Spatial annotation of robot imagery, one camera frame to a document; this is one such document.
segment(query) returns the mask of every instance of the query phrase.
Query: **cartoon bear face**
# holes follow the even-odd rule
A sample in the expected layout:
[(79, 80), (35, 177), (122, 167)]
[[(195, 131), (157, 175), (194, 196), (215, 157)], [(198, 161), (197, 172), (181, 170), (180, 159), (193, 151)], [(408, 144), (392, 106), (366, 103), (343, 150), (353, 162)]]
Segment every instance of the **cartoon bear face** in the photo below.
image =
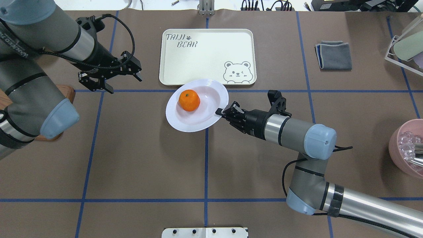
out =
[(234, 64), (228, 61), (225, 63), (226, 71), (223, 74), (223, 79), (228, 83), (249, 83), (253, 79), (250, 66), (251, 64), (247, 61), (242, 62), (242, 64)]

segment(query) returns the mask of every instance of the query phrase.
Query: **pink basket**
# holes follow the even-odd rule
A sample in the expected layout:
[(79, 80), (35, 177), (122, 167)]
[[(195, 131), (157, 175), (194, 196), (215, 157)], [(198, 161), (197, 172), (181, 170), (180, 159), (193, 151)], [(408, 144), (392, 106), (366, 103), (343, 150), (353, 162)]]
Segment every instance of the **pink basket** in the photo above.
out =
[(419, 172), (415, 171), (412, 167), (410, 167), (409, 163), (402, 158), (399, 152), (398, 138), (401, 133), (406, 131), (411, 131), (414, 135), (422, 137), (423, 119), (407, 121), (394, 132), (389, 140), (389, 154), (391, 155), (392, 161), (396, 166), (398, 166), (398, 168), (400, 168), (400, 170), (413, 177), (423, 179), (423, 170), (420, 170)]

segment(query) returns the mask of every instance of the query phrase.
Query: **light blue joint cap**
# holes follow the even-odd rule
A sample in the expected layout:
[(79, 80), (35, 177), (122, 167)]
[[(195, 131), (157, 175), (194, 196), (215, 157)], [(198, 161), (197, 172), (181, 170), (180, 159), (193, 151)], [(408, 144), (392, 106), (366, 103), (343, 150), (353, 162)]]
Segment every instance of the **light blue joint cap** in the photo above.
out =
[(309, 204), (301, 200), (301, 198), (299, 198), (291, 189), (288, 190), (286, 204), (288, 204), (292, 210), (303, 213), (305, 215), (313, 215), (316, 212), (316, 209), (312, 208)]
[(327, 160), (333, 152), (336, 143), (336, 131), (322, 124), (316, 124), (304, 137), (305, 153), (311, 158)]
[(54, 0), (1, 0), (0, 18), (14, 25), (40, 22), (53, 14)]
[(65, 98), (50, 112), (41, 126), (40, 134), (47, 139), (53, 139), (78, 121), (77, 110), (69, 99)]

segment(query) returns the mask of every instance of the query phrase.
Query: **white tray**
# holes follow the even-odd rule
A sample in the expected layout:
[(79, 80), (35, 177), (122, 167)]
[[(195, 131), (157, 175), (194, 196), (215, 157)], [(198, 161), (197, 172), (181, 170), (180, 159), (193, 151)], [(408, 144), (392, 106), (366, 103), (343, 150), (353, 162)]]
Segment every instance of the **white tray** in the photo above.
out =
[(183, 85), (208, 78), (251, 85), (257, 78), (253, 33), (247, 29), (168, 29), (163, 32), (160, 82)]

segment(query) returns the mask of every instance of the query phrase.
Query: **white floor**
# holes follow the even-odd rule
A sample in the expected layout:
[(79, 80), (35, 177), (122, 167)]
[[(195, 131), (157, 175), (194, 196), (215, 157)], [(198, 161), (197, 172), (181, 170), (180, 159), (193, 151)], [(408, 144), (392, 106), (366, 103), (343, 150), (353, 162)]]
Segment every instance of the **white floor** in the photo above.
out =
[[(55, 0), (63, 10), (121, 10), (129, 7), (141, 10), (140, 0)], [(176, 0), (143, 0), (144, 10), (184, 10), (184, 9), (197, 9), (199, 0), (179, 0), (179, 3), (172, 6), (171, 4)], [(270, 8), (275, 0), (263, 0), (264, 8)], [(290, 0), (292, 6), (296, 11), (307, 11), (304, 7), (304, 2), (311, 6), (311, 0)], [(242, 0), (215, 0), (215, 9), (231, 9), (240, 10)], [(415, 5), (420, 10), (423, 10), (423, 0)]]

